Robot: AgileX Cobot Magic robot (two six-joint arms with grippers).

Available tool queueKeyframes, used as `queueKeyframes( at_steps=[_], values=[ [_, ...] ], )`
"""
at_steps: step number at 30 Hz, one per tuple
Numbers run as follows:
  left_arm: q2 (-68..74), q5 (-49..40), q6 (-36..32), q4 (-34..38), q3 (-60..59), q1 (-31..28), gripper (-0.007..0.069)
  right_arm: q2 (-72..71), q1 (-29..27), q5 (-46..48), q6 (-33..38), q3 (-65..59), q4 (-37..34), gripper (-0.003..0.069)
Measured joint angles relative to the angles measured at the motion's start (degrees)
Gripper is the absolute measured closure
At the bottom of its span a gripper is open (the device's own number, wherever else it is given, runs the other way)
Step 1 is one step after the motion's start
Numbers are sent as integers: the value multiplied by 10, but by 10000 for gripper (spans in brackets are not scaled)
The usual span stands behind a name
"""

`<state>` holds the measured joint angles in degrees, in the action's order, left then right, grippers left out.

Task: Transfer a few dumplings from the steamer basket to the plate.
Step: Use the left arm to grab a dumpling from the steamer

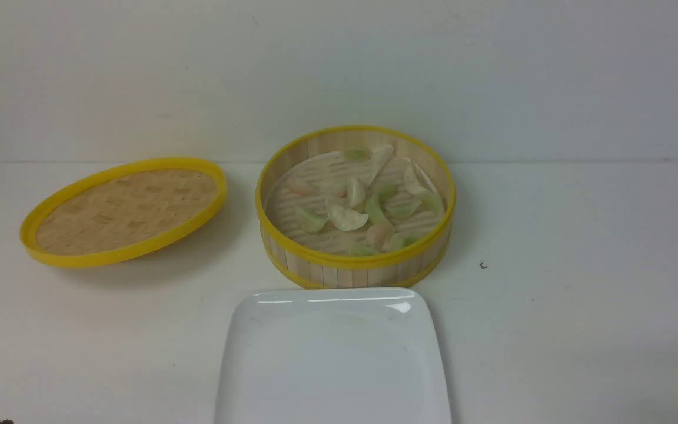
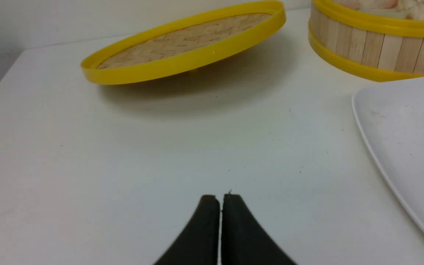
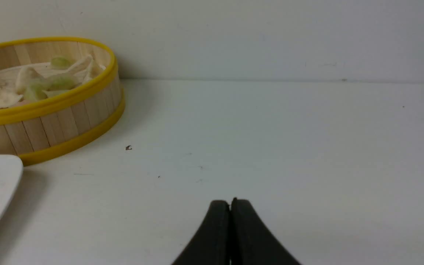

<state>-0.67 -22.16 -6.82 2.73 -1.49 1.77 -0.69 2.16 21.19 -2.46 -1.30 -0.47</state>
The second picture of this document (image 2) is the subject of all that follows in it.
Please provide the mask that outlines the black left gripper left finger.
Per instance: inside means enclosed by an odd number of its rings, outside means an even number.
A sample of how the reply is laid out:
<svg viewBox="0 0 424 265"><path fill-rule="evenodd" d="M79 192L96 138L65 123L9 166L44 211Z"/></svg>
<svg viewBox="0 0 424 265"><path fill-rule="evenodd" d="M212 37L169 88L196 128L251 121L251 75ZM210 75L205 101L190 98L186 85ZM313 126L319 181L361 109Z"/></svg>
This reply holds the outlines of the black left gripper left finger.
<svg viewBox="0 0 424 265"><path fill-rule="evenodd" d="M203 195L194 214L156 265L216 265L218 262L220 204Z"/></svg>

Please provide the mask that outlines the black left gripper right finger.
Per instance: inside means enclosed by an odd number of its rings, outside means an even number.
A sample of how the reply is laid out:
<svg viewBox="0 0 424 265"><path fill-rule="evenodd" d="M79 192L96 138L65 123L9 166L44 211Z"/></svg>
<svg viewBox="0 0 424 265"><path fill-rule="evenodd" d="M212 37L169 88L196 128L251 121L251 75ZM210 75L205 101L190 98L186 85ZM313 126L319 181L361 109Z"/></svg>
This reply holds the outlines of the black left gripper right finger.
<svg viewBox="0 0 424 265"><path fill-rule="evenodd" d="M223 265L294 265L254 218L240 195L225 194L222 209Z"/></svg>

